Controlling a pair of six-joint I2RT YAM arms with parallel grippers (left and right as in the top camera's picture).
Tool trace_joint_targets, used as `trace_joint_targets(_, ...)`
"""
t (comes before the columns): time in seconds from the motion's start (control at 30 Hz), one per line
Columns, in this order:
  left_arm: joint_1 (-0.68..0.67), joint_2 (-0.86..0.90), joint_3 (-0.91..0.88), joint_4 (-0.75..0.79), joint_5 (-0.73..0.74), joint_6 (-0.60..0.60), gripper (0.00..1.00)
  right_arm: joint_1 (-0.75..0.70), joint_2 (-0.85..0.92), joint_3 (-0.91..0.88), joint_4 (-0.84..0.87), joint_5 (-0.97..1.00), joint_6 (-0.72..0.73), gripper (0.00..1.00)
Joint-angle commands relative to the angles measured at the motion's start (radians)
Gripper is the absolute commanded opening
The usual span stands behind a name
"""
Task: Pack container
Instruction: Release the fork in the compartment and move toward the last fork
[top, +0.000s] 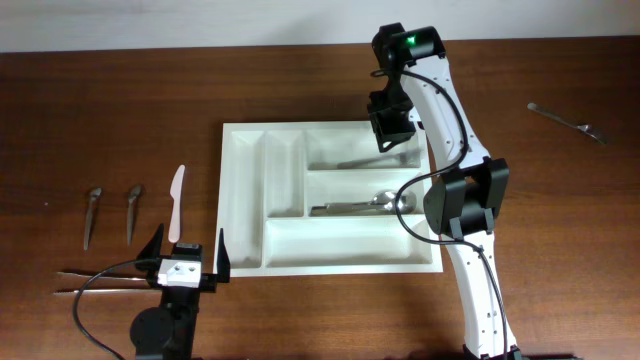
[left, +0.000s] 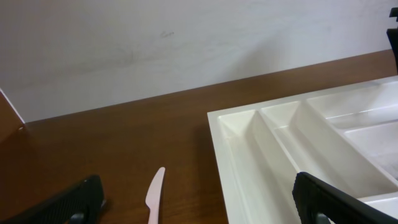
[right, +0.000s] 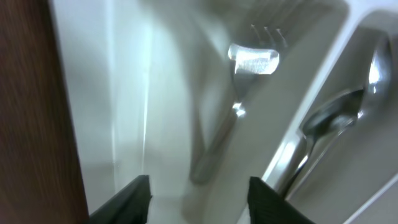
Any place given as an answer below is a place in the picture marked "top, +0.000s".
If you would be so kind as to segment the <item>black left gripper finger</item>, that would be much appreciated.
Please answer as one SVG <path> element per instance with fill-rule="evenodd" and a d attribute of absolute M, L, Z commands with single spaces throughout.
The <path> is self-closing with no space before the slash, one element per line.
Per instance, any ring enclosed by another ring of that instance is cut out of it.
<path fill-rule="evenodd" d="M 150 241 L 143 247 L 136 257 L 137 260 L 155 259 L 160 256 L 162 240 L 164 235 L 164 224 L 161 223 L 156 229 Z"/>
<path fill-rule="evenodd" d="M 215 274 L 218 283 L 229 283 L 231 278 L 231 264 L 224 240 L 224 229 L 221 228 L 216 244 Z"/>

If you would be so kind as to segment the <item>large metal spoon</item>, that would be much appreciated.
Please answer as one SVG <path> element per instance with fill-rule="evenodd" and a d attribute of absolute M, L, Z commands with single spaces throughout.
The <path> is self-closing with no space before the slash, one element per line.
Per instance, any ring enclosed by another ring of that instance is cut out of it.
<path fill-rule="evenodd" d="M 321 206 L 312 206 L 310 214 L 313 216 L 336 215 L 361 211 L 388 211 L 393 207 L 396 193 L 393 191 L 377 192 L 370 200 L 356 203 L 326 203 Z"/>
<path fill-rule="evenodd" d="M 417 198 L 415 194 L 409 193 L 408 195 L 398 196 L 396 193 L 396 198 L 393 202 L 393 207 L 388 211 L 378 211 L 378 212 L 394 213 L 397 210 L 399 210 L 401 213 L 410 213 L 416 208 L 416 206 L 417 206 Z"/>

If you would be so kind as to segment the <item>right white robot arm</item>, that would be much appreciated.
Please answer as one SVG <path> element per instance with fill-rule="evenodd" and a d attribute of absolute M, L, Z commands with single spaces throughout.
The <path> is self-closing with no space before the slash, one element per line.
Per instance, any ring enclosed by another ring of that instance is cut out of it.
<path fill-rule="evenodd" d="M 497 280 L 509 168 L 456 95 L 433 27 L 382 26 L 364 121 L 228 123 L 217 235 L 235 277 L 426 273 L 451 258 L 468 359 L 517 359 Z"/>

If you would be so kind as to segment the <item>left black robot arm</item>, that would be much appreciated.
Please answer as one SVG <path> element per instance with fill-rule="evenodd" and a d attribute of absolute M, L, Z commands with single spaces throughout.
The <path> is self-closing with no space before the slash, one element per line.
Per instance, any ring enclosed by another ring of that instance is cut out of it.
<path fill-rule="evenodd" d="M 214 293 L 230 281 L 231 265 L 225 247 L 217 255 L 216 270 L 202 271 L 203 247 L 176 243 L 169 255 L 161 253 L 164 226 L 159 225 L 136 258 L 152 290 L 161 292 L 160 304 L 140 312 L 132 321 L 130 340 L 137 359 L 192 357 L 200 295 Z"/>

